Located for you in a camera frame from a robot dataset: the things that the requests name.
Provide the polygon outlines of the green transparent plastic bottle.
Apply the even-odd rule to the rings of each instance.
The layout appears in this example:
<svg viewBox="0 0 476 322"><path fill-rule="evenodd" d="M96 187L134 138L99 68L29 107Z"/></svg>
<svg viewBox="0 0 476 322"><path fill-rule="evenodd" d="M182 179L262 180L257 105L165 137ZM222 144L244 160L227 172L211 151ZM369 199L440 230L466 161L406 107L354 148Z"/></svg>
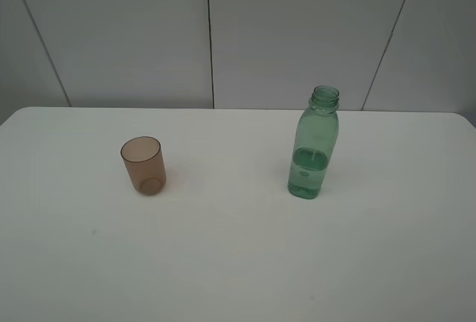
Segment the green transparent plastic bottle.
<svg viewBox="0 0 476 322"><path fill-rule="evenodd" d="M338 138L338 107L338 89L314 88L295 133L287 184L293 196L314 199L319 195Z"/></svg>

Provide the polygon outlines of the translucent pink plastic cup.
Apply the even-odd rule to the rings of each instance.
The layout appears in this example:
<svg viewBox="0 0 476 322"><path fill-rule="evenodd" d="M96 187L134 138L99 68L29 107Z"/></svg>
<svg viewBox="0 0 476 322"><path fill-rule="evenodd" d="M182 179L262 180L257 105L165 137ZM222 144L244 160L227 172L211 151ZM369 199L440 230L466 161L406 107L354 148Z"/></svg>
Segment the translucent pink plastic cup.
<svg viewBox="0 0 476 322"><path fill-rule="evenodd" d="M161 143L150 136L128 140L120 149L126 171L133 187L145 196L154 196L162 191L167 174Z"/></svg>

